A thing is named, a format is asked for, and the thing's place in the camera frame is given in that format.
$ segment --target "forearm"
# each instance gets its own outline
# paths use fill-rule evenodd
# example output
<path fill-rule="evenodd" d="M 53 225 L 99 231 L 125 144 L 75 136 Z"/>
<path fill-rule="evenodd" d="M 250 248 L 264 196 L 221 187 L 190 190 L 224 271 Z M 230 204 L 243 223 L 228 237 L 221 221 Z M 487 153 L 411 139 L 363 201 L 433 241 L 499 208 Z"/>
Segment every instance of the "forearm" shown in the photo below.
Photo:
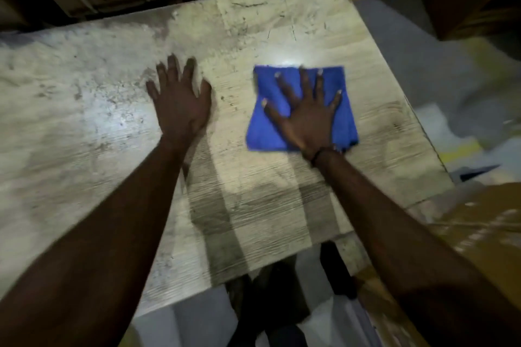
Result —
<path fill-rule="evenodd" d="M 67 331 L 54 345 L 106 345 L 122 335 L 150 271 L 184 153 L 160 143 L 31 265 L 0 303 L 0 340 L 55 337 L 57 327 Z"/>
<path fill-rule="evenodd" d="M 431 345 L 519 340 L 519 311 L 470 262 L 379 191 L 343 155 L 324 155 L 317 167 L 382 281 Z"/>

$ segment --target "blue microfiber towel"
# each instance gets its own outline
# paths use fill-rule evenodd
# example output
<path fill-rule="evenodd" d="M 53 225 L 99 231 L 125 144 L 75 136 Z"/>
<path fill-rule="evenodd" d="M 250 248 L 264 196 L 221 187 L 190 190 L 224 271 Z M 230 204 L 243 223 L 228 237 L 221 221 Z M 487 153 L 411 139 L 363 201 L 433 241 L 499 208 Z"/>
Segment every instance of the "blue microfiber towel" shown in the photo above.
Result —
<path fill-rule="evenodd" d="M 318 68 L 308 69 L 309 80 L 315 86 Z M 332 141 L 336 148 L 342 151 L 358 142 L 355 121 L 351 106 L 349 105 L 348 93 L 345 88 L 344 68 L 335 66 L 323 68 L 324 77 L 324 97 L 325 103 L 329 104 L 335 97 L 336 92 L 342 90 L 342 101 L 338 106 L 333 120 Z M 300 86 L 300 74 L 298 68 L 276 68 L 273 66 L 256 66 L 254 73 L 257 75 L 258 97 L 253 109 L 250 126 L 246 133 L 246 145 L 248 149 L 254 151 L 296 151 L 296 148 L 288 145 L 275 126 L 271 123 L 268 116 L 264 113 L 261 101 L 266 98 L 271 104 L 277 107 L 280 115 L 290 115 L 290 105 L 281 92 L 275 73 L 280 72 L 284 80 L 293 88 L 293 91 L 300 98 L 302 88 Z"/>

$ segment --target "bracelet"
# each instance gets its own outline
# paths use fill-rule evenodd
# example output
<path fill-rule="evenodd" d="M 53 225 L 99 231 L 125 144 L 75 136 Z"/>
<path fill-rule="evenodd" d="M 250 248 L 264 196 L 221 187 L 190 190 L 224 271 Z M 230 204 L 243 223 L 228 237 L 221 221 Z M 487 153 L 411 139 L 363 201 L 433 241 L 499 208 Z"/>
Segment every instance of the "bracelet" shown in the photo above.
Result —
<path fill-rule="evenodd" d="M 311 167 L 316 167 L 315 163 L 318 159 L 318 156 L 325 150 L 332 150 L 332 151 L 336 152 L 336 146 L 333 144 L 332 146 L 320 147 L 318 149 L 318 151 L 315 153 L 315 155 L 313 155 L 313 158 L 311 158 L 311 160 L 309 161 L 309 163 L 311 164 Z"/>

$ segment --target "gray floor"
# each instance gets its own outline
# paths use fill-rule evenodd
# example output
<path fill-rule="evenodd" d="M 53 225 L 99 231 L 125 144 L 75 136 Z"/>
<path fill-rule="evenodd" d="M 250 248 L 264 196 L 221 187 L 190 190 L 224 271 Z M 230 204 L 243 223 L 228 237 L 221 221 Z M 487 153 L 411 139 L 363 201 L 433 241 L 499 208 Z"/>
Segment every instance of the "gray floor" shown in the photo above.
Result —
<path fill-rule="evenodd" d="M 521 178 L 518 36 L 439 42 L 421 0 L 353 1 L 453 179 L 495 165 Z M 332 298 L 316 251 L 299 254 L 297 274 L 314 309 L 302 325 L 309 346 L 366 345 L 356 308 Z M 224 347 L 236 324 L 224 287 L 134 321 L 146 347 Z"/>

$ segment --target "dirty table surface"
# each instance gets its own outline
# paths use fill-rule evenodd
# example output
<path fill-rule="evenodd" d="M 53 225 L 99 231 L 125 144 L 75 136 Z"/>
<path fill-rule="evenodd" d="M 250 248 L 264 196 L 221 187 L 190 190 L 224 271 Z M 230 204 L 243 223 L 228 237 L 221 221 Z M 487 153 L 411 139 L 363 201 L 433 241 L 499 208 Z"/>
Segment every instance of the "dirty table surface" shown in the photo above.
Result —
<path fill-rule="evenodd" d="M 215 98 L 137 315 L 352 230 L 297 154 L 248 152 L 255 64 L 343 65 L 348 159 L 401 206 L 452 186 L 351 0 L 203 0 L 0 42 L 0 294 L 160 137 L 145 82 L 194 55 Z"/>

